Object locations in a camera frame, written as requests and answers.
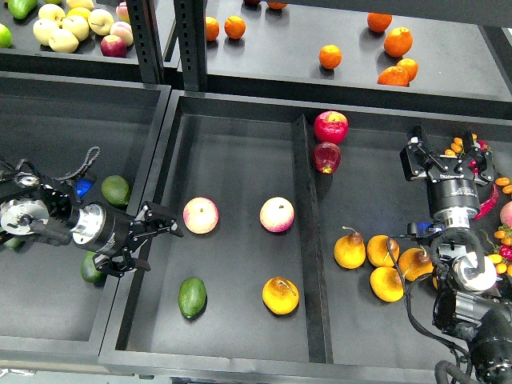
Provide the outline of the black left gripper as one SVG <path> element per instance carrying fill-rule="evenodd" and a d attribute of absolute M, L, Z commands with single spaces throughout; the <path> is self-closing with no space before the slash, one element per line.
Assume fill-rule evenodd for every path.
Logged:
<path fill-rule="evenodd" d="M 76 223 L 70 228 L 76 246 L 95 252 L 93 263 L 102 274 L 121 278 L 133 270 L 150 271 L 147 260 L 134 258 L 132 249 L 124 246 L 134 221 L 134 243 L 172 234 L 182 238 L 177 217 L 170 208 L 154 202 L 144 202 L 139 213 L 132 218 L 125 212 L 99 202 L 78 210 Z"/>

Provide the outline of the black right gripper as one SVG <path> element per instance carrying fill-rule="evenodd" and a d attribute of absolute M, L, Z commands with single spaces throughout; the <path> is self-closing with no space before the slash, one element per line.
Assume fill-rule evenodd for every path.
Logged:
<path fill-rule="evenodd" d="M 473 219 L 480 213 L 477 185 L 484 186 L 494 180 L 493 155 L 483 150 L 466 130 L 462 134 L 462 154 L 454 170 L 446 170 L 446 164 L 431 148 L 421 125 L 407 134 L 408 142 L 400 152 L 405 179 L 426 181 L 430 216 L 445 220 L 459 216 Z"/>

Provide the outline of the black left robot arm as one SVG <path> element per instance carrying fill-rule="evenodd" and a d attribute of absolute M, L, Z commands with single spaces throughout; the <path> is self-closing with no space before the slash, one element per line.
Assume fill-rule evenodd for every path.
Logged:
<path fill-rule="evenodd" d="M 103 202 L 84 204 L 92 186 L 87 173 L 100 153 L 97 146 L 89 148 L 80 167 L 60 178 L 40 173 L 25 158 L 17 165 L 2 161 L 1 241 L 74 244 L 92 253 L 98 272 L 117 278 L 150 270 L 134 252 L 160 234 L 183 232 L 172 211 L 153 202 L 144 202 L 136 216 Z"/>

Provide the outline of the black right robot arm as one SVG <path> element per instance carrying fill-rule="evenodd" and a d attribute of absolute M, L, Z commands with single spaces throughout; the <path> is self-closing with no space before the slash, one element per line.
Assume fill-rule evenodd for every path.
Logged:
<path fill-rule="evenodd" d="M 438 383 L 511 381 L 511 277 L 498 276 L 471 222 L 483 212 L 477 188 L 494 180 L 493 157 L 462 133 L 462 152 L 440 154 L 421 126 L 407 135 L 400 153 L 407 181 L 426 183 L 429 222 L 412 222 L 406 238 L 430 250 L 433 270 L 421 278 L 437 283 L 433 334 L 408 313 L 413 328 L 446 346 L 454 362 L 439 361 Z"/>

